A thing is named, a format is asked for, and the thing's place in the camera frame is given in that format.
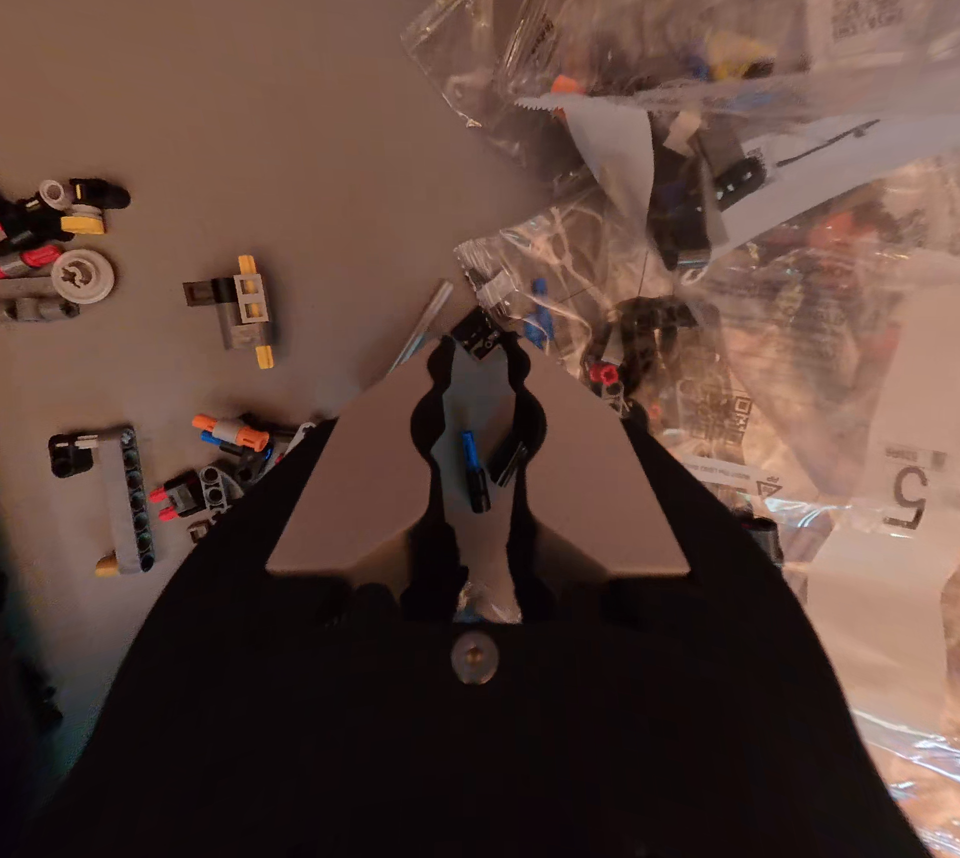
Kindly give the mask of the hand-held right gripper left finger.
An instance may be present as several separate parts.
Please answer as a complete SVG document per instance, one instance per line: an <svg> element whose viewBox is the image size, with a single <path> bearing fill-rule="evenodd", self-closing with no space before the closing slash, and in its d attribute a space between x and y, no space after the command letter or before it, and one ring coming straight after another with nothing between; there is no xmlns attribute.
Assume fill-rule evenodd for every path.
<svg viewBox="0 0 960 858"><path fill-rule="evenodd" d="M382 585L414 621L449 622L469 576L433 455L456 346L425 349L334 420L267 561L279 577Z"/></svg>

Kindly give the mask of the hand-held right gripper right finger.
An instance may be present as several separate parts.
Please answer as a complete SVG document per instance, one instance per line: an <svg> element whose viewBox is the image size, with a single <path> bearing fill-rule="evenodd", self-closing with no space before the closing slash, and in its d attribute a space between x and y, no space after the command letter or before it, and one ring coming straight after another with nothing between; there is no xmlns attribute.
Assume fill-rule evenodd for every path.
<svg viewBox="0 0 960 858"><path fill-rule="evenodd" d="M577 588L690 576L630 427L529 341L503 348L523 451L506 546L521 622L554 619Z"/></svg>

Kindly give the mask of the short black lego pin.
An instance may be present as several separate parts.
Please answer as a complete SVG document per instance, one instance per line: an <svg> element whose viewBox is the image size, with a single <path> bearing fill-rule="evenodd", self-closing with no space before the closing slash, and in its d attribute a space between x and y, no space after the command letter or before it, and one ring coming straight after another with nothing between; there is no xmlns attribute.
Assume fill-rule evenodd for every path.
<svg viewBox="0 0 960 858"><path fill-rule="evenodd" d="M500 489L506 488L525 464L527 455L521 439L514 435L505 437L486 462L489 480Z"/></svg>

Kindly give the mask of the blue black lego pin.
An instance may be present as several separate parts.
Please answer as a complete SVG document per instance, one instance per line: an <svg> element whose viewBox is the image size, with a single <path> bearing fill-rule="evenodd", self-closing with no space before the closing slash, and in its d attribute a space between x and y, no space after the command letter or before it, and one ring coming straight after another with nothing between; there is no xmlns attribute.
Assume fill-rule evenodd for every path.
<svg viewBox="0 0 960 858"><path fill-rule="evenodd" d="M469 504L474 514L482 515L491 510L486 471L479 457L474 433L471 430L462 430L460 441Z"/></svg>

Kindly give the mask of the small black lego block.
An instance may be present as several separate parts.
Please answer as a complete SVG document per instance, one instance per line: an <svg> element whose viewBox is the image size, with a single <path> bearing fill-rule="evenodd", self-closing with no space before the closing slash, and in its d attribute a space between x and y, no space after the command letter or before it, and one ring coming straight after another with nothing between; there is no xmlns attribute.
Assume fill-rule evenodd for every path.
<svg viewBox="0 0 960 858"><path fill-rule="evenodd" d="M449 334L474 361L482 362L500 345L503 329L486 309L477 305Z"/></svg>

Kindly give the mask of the orange grey lego pin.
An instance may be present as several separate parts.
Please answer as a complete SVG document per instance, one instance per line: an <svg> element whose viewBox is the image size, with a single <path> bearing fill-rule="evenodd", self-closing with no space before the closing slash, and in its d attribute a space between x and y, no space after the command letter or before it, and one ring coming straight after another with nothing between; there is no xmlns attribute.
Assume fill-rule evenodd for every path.
<svg viewBox="0 0 960 858"><path fill-rule="evenodd" d="M239 420L218 420L206 414L196 414L191 424L204 442L228 450L247 449L258 454L264 452L271 442L269 432L255 429Z"/></svg>

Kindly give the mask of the black red lego pin block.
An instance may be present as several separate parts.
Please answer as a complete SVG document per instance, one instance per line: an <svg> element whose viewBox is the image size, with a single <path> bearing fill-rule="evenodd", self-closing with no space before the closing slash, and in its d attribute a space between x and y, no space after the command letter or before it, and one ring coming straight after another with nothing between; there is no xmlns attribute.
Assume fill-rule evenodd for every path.
<svg viewBox="0 0 960 858"><path fill-rule="evenodd" d="M161 521L195 516L207 509L199 474L188 469L167 480L149 492L150 504L159 506L157 516Z"/></svg>

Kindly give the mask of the grey yellow lego connector assembly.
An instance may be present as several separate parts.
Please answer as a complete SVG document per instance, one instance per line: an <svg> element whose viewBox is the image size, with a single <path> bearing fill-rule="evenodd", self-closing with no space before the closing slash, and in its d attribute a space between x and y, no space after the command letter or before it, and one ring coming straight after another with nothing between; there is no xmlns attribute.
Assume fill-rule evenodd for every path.
<svg viewBox="0 0 960 858"><path fill-rule="evenodd" d="M188 307L215 310L225 349L249 350L258 368L269 371L275 358L266 281L251 254L240 255L237 265L230 276L183 282L184 298Z"/></svg>

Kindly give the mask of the grey lego beam black connector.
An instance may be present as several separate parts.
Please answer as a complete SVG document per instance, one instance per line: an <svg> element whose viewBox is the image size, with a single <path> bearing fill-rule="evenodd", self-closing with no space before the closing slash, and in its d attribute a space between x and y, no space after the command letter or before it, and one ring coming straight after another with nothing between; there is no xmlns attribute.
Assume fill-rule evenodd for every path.
<svg viewBox="0 0 960 858"><path fill-rule="evenodd" d="M47 451L52 474L58 479L100 469L111 547L96 564L95 574L149 572L157 555L136 430L122 425L99 432L57 434L48 439Z"/></svg>

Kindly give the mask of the grey lego pulley wheel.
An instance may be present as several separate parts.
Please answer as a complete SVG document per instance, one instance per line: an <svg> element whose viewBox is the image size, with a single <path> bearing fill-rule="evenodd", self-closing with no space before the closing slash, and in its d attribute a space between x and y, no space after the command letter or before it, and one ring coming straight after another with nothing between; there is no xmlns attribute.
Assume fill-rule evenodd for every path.
<svg viewBox="0 0 960 858"><path fill-rule="evenodd" d="M114 266L101 252L72 249L52 264L51 282L64 300L80 306L96 304L114 290Z"/></svg>

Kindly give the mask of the black yellow lego connector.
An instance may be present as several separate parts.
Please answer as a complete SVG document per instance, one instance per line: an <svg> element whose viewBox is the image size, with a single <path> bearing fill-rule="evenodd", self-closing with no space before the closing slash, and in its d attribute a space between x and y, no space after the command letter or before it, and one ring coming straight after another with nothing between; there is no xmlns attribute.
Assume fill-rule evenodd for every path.
<svg viewBox="0 0 960 858"><path fill-rule="evenodd" d="M131 195L125 187L99 178L69 181L71 204L60 219L64 234L101 236L106 234L105 215L127 208Z"/></svg>

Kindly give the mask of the pile of clear lego bags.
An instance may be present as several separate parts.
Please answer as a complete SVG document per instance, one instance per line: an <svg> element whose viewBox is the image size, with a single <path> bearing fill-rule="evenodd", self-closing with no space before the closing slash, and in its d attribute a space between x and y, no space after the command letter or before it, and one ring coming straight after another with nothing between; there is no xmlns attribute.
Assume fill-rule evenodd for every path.
<svg viewBox="0 0 960 858"><path fill-rule="evenodd" d="M434 0L401 36L559 195L455 253L581 382L610 305L764 235L958 252L958 39L959 0ZM853 500L789 529L781 572L918 838L958 856L958 284L907 309Z"/></svg>

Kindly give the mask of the orange blue black connector cluster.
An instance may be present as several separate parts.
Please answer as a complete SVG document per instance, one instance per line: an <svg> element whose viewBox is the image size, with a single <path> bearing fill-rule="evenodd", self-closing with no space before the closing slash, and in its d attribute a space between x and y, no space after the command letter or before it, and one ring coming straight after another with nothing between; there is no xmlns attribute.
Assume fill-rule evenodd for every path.
<svg viewBox="0 0 960 858"><path fill-rule="evenodd" d="M203 442L215 446L219 451L218 458L211 464L226 478L233 480L241 491L255 484L271 466L275 440L269 433L266 434L264 448L259 451L245 444L220 439L208 431L200 432L199 436Z"/></svg>

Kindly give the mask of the large clear bag white label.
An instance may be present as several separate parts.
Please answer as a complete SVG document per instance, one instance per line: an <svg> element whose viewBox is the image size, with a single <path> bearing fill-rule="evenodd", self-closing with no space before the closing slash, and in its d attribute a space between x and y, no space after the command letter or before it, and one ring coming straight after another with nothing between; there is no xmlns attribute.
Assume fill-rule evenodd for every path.
<svg viewBox="0 0 960 858"><path fill-rule="evenodd" d="M958 252L877 229L767 234L651 296L615 301L579 377L733 513L786 532L853 502L906 337L907 303L958 284Z"/></svg>

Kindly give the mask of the black perforated pad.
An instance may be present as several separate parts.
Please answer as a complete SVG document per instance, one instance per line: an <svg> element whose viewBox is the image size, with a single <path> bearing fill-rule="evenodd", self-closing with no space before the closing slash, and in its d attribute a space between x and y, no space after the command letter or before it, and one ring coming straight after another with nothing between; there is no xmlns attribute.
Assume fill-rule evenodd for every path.
<svg viewBox="0 0 960 858"><path fill-rule="evenodd" d="M1 855L12 856L35 806L42 739L63 717L54 690L11 631L1 574Z"/></svg>

